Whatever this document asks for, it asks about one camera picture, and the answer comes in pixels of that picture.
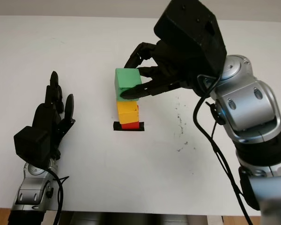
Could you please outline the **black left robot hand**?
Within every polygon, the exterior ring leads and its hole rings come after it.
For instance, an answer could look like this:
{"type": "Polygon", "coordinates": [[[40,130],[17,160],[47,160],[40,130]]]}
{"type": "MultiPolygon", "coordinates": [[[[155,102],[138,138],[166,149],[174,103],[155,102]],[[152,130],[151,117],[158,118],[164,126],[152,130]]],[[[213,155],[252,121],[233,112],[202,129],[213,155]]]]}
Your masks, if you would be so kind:
{"type": "Polygon", "coordinates": [[[47,131],[50,137],[50,157],[55,160],[60,159],[61,140],[75,123],[73,113],[74,96],[68,95],[63,104],[58,74],[53,71],[50,84],[46,87],[45,102],[37,107],[32,126],[47,131]]]}

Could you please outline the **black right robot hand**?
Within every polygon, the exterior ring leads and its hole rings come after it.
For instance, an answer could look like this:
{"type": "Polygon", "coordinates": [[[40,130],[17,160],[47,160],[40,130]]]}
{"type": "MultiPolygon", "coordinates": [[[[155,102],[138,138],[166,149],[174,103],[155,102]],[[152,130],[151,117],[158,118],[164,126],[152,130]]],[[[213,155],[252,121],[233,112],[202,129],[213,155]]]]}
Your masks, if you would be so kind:
{"type": "Polygon", "coordinates": [[[159,40],[156,44],[142,42],[130,55],[124,68],[136,68],[141,76],[152,80],[138,84],[120,94],[125,100],[155,96],[178,88],[192,89],[203,96],[197,71],[188,63],[189,57],[159,40]]]}

